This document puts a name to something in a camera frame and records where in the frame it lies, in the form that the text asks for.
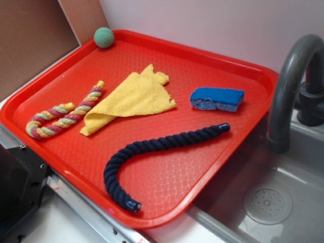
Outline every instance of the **braided rope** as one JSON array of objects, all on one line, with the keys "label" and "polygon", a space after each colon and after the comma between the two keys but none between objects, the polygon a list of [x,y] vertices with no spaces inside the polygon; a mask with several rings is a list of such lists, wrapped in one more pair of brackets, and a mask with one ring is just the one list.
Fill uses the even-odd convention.
[{"label": "braided rope", "polygon": [[[52,109],[36,114],[26,125],[27,134],[36,139],[50,138],[65,128],[75,124],[78,120],[82,119],[82,117],[86,115],[88,111],[91,110],[96,104],[96,101],[98,101],[99,97],[101,96],[104,87],[105,83],[103,81],[99,81],[95,86],[92,87],[90,93],[84,98],[76,109],[74,109],[75,106],[72,103],[67,103],[54,106]],[[64,117],[53,122],[52,125],[40,128],[44,122],[62,116]]]},{"label": "braided rope", "polygon": [[106,190],[119,206],[136,213],[142,208],[142,205],[133,200],[131,196],[122,189],[117,180],[118,170],[123,163],[137,154],[197,144],[218,137],[229,130],[230,125],[225,123],[203,128],[195,132],[191,131],[188,133],[166,136],[165,138],[144,140],[141,142],[137,141],[128,144],[125,148],[114,154],[106,165],[103,173]]}]

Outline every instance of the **multicolored rope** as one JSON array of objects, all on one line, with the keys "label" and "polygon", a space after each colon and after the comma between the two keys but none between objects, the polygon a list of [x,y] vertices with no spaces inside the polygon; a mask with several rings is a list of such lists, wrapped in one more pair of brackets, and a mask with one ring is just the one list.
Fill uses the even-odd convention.
[{"label": "multicolored rope", "polygon": [[[76,109],[74,109],[75,105],[70,102],[67,104],[54,106],[52,109],[48,109],[36,114],[27,123],[27,134],[35,139],[50,138],[65,128],[75,124],[78,120],[82,119],[82,117],[86,115],[87,112],[96,104],[96,101],[99,100],[104,87],[105,83],[103,81],[99,81],[95,86],[92,87],[90,93],[84,98]],[[52,125],[40,128],[44,122],[62,116],[64,117],[53,122]]]}]

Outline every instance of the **blue sponge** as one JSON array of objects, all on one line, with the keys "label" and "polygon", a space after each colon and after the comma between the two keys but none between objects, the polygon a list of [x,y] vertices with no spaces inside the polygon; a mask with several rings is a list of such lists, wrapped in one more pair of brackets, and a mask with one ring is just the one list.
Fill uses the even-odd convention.
[{"label": "blue sponge", "polygon": [[243,90],[198,88],[190,96],[191,105],[200,110],[227,110],[236,112],[244,100]]}]

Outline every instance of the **tray rim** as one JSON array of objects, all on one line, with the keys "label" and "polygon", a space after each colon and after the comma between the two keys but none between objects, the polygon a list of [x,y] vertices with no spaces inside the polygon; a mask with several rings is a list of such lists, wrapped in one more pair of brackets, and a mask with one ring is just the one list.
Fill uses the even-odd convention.
[{"label": "tray rim", "polygon": [[[73,173],[66,173],[62,170],[56,170],[55,165],[58,164],[56,160],[61,159],[59,159],[58,157],[52,157],[48,155],[48,153],[42,148],[41,143],[38,143],[36,140],[31,139],[25,133],[25,131],[22,131],[21,129],[18,130],[15,127],[15,124],[11,122],[11,118],[13,117],[15,110],[12,106],[16,103],[22,103],[30,97],[24,96],[22,94],[26,92],[28,93],[29,90],[33,90],[36,93],[43,86],[47,85],[60,74],[71,68],[77,61],[81,60],[82,58],[96,50],[97,46],[94,43],[93,39],[88,41],[82,47],[75,50],[73,53],[71,53],[69,56],[67,56],[60,62],[58,62],[56,65],[54,65],[52,68],[50,68],[42,75],[37,77],[31,83],[20,89],[17,93],[15,93],[11,98],[9,98],[5,102],[2,109],[0,110],[0,122],[27,146],[29,146],[33,150],[38,151],[39,156],[45,159],[45,161],[51,161],[52,164],[49,165],[53,166],[54,171],[56,171],[59,175],[63,176],[74,187],[76,187],[84,195],[93,200],[107,213],[111,214],[115,218],[118,215],[117,219],[121,223],[138,229],[157,227],[166,224],[167,222],[184,212],[190,206],[190,203],[193,202],[193,200],[198,195],[198,193],[196,192],[201,191],[206,186],[206,184],[211,180],[211,178],[226,163],[227,159],[235,152],[240,143],[248,136],[252,129],[268,112],[272,102],[275,84],[277,81],[277,73],[257,64],[241,61],[235,58],[211,53],[193,47],[184,46],[182,44],[177,44],[174,42],[135,33],[128,30],[114,30],[113,33],[115,35],[116,40],[118,41],[125,41],[128,43],[135,44],[137,46],[157,50],[159,52],[170,54],[172,56],[177,56],[188,61],[194,61],[197,63],[204,62],[204,65],[211,66],[213,68],[215,68],[214,65],[220,65],[217,66],[217,69],[225,70],[226,72],[234,73],[237,75],[244,74],[244,77],[251,78],[260,82],[267,89],[268,92],[268,99],[263,104],[262,108],[258,112],[256,112],[253,115],[253,117],[249,120],[249,122],[245,125],[244,131],[240,131],[237,134],[237,136],[233,138],[233,140],[226,147],[226,149],[220,154],[220,156],[215,160],[215,162],[212,163],[211,167],[206,171],[206,173],[204,173],[201,179],[199,179],[196,182],[196,184],[184,196],[184,198],[179,202],[179,204],[175,208],[170,210],[168,213],[151,219],[142,219],[134,217],[130,213],[125,213],[125,211],[123,209],[120,209],[118,206],[113,205],[114,207],[112,207],[112,205],[108,205],[104,195],[96,193],[93,190],[93,188],[87,186],[87,184],[83,180],[74,176]],[[69,171],[76,172],[76,170],[70,167],[69,165],[65,165],[65,168],[68,167]]]}]

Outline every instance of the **faucet spout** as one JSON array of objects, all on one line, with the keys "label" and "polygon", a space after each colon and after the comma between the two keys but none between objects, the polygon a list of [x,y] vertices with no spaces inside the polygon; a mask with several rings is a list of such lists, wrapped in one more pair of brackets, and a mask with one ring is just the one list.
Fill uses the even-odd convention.
[{"label": "faucet spout", "polygon": [[[301,84],[305,72],[306,81]],[[290,123],[295,102],[296,108],[300,109],[297,116],[299,122],[307,126],[319,126],[324,123],[324,119],[314,114],[314,111],[322,107],[318,105],[323,100],[324,42],[318,35],[309,34],[295,43],[281,69],[268,122],[269,150],[274,153],[289,150]]]}]

